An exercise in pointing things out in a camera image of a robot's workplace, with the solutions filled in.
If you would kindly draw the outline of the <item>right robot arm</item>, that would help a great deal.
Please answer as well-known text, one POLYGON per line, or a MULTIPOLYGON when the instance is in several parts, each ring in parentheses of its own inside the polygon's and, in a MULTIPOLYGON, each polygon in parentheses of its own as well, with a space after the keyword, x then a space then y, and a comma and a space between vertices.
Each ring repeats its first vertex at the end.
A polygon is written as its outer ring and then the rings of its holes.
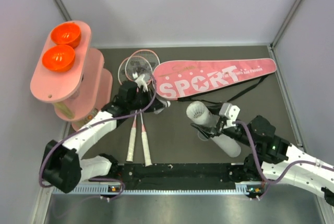
POLYGON ((258 115, 246 124, 237 118, 239 112, 239 107, 231 103, 207 107, 200 101, 192 102, 186 109, 199 135, 212 140, 228 156, 239 156, 241 144, 251 148, 241 173, 236 175, 238 180, 293 185, 333 205, 332 165, 277 136, 276 128, 263 116, 258 115))

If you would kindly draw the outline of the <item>white shuttlecock tube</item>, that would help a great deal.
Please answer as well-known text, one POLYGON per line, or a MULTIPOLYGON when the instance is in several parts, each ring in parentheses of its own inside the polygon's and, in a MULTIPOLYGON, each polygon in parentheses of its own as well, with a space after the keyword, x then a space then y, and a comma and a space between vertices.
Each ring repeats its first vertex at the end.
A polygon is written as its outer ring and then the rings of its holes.
MULTIPOLYGON (((204 126, 213 126, 218 120, 223 120, 221 117, 212 115, 207 106, 200 101, 192 102, 186 109, 186 115, 192 120, 192 123, 204 126)), ((235 158, 241 153, 240 145, 225 134, 210 139, 229 157, 235 158)))

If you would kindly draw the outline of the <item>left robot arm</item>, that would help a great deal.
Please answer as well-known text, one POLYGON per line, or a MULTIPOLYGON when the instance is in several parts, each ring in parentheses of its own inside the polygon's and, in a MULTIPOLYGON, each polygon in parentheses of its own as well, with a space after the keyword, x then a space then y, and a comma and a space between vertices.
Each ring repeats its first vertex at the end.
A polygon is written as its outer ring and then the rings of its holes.
POLYGON ((117 161, 108 155, 83 159, 85 153, 103 136, 117 129, 126 119, 145 112, 159 113, 170 106, 157 98, 156 91, 144 90, 134 81, 124 82, 112 101, 77 132, 61 141, 47 143, 39 171, 42 187, 56 187, 71 192, 80 182, 102 176, 113 180, 118 176, 117 161))

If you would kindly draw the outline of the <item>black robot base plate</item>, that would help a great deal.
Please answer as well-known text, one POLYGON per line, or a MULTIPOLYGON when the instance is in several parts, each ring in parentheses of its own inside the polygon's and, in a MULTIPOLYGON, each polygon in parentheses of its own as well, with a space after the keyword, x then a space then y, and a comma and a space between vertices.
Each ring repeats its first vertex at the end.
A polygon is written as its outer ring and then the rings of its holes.
POLYGON ((107 175, 96 180, 117 179, 127 190, 225 190, 236 183, 261 184, 257 173, 244 171, 242 164, 230 163, 140 163, 113 165, 107 175))

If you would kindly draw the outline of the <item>white shuttlecock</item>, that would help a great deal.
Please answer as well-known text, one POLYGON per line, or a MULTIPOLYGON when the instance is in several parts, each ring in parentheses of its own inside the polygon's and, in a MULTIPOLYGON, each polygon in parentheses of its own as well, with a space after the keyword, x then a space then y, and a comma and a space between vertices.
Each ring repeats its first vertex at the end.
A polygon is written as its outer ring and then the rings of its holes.
POLYGON ((154 114, 159 114, 161 113, 164 109, 170 107, 171 103, 170 101, 164 101, 164 100, 159 100, 157 104, 154 106, 154 114))

